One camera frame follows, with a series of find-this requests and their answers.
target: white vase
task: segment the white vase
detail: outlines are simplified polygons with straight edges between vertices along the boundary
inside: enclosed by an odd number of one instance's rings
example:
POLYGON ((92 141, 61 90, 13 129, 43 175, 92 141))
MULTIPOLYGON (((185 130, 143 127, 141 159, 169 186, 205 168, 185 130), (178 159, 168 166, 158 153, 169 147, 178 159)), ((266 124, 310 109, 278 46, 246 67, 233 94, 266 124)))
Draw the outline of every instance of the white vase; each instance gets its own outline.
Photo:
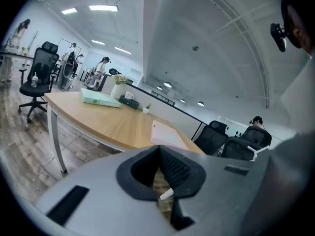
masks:
POLYGON ((142 112, 145 113, 145 114, 147 114, 147 113, 149 112, 149 109, 144 107, 144 108, 142 109, 142 112))
POLYGON ((125 93, 126 93, 126 87, 124 84, 114 85, 110 96, 114 97, 115 99, 119 99, 120 96, 125 95, 125 93))

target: wooden desk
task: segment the wooden desk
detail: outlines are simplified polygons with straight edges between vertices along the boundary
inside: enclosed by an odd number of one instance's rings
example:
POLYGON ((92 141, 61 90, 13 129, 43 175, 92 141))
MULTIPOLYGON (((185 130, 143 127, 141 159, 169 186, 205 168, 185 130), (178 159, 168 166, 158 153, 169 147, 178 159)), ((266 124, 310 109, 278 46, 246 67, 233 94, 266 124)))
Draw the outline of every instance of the wooden desk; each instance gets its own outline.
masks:
POLYGON ((174 128, 190 151, 203 151, 173 124, 124 104, 121 108, 83 103, 79 92, 46 93, 48 102, 48 128, 50 140, 61 171, 66 167, 60 150, 57 116, 92 139, 120 151, 152 146, 151 128, 157 120, 174 128))

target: headphones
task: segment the headphones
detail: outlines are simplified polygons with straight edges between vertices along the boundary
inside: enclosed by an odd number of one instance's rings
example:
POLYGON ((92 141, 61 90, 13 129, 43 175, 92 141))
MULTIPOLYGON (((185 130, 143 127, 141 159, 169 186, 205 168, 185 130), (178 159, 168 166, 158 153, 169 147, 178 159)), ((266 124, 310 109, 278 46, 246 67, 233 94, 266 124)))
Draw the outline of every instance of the headphones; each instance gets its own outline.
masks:
POLYGON ((255 121, 258 121, 260 124, 263 123, 262 118, 260 116, 256 116, 254 119, 250 121, 250 124, 254 124, 255 121))

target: black rubber cover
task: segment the black rubber cover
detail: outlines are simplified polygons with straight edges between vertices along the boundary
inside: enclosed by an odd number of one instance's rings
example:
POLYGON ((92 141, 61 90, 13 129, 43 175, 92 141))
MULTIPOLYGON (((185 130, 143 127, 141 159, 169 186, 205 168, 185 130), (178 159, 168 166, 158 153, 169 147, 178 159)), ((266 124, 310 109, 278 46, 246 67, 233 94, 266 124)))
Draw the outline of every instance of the black rubber cover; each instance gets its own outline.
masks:
POLYGON ((206 179, 202 166, 166 146, 150 147, 126 160, 118 167, 116 179, 133 198, 157 201, 152 185, 159 167, 173 189, 175 199, 195 195, 206 179))

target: dark green box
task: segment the dark green box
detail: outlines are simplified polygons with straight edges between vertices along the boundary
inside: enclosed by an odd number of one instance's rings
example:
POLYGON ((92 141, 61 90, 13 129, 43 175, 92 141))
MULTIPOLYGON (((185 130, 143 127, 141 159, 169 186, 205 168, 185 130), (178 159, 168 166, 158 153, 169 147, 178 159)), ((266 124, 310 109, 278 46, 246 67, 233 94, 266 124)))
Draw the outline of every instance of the dark green box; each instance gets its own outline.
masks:
POLYGON ((138 109, 138 107, 139 107, 139 102, 136 102, 134 100, 129 100, 129 99, 125 98, 123 95, 120 96, 119 102, 121 102, 121 103, 123 103, 123 104, 125 104, 125 105, 127 105, 133 109, 138 109))

